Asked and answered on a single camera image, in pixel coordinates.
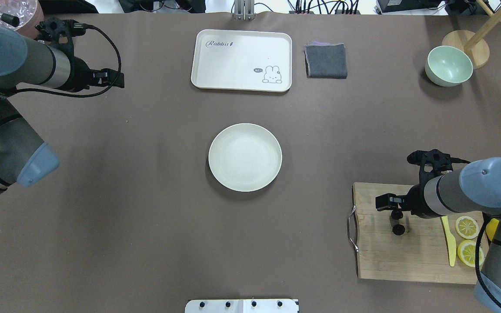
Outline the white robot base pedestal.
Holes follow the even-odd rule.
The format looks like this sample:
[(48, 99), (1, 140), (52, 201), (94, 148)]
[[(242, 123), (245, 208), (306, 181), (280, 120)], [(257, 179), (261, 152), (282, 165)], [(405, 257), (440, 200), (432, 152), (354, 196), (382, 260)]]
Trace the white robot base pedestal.
[(185, 313), (298, 313), (294, 299), (218, 299), (190, 300)]

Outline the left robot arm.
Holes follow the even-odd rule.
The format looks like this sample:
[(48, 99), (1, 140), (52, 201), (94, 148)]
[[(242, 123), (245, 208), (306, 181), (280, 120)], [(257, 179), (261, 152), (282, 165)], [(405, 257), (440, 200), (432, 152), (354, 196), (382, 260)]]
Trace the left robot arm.
[(0, 195), (18, 183), (29, 187), (56, 170), (60, 159), (36, 133), (9, 98), (40, 92), (89, 98), (90, 87), (124, 87), (122, 63), (117, 70), (90, 69), (75, 56), (73, 37), (100, 29), (77, 20), (52, 17), (40, 22), (36, 39), (0, 27)]

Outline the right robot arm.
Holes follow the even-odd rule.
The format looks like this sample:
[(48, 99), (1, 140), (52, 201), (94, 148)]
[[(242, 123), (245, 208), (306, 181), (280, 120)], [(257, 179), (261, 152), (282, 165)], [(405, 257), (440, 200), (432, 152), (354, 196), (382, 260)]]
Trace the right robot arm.
[(474, 294), (481, 304), (501, 313), (501, 158), (471, 163), (439, 150), (418, 150), (407, 161), (419, 166), (419, 183), (405, 195), (377, 196), (376, 209), (393, 215), (409, 211), (425, 219), (479, 211), (498, 220), (485, 262), (475, 260)]

